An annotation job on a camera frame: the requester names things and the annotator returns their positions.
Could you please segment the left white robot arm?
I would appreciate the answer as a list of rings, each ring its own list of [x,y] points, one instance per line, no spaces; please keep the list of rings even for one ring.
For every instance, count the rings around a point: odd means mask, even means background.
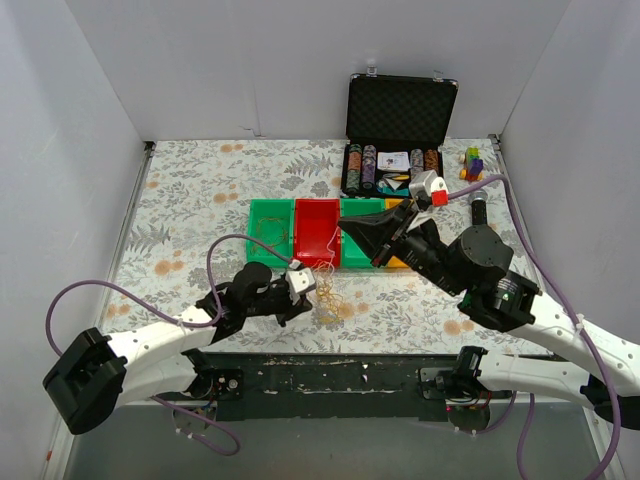
[[[310,268],[293,261],[279,276],[249,262],[229,282],[169,321],[113,334],[82,331],[46,374],[43,387],[69,431],[87,433],[115,409],[158,394],[193,400],[229,394],[222,368],[204,348],[238,333],[251,317],[280,326],[311,310],[316,288]]]

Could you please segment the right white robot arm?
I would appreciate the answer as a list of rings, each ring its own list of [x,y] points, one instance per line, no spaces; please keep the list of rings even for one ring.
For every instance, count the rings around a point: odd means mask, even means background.
[[[567,308],[510,268],[513,250],[484,222],[473,222],[445,244],[436,223],[413,223],[414,202],[380,213],[343,216],[338,226],[375,267],[392,257],[451,296],[485,329],[535,343],[556,360],[516,359],[465,346],[453,367],[422,379],[434,398],[478,397],[522,391],[571,401],[622,427],[639,427],[639,347],[598,326],[574,324]]]

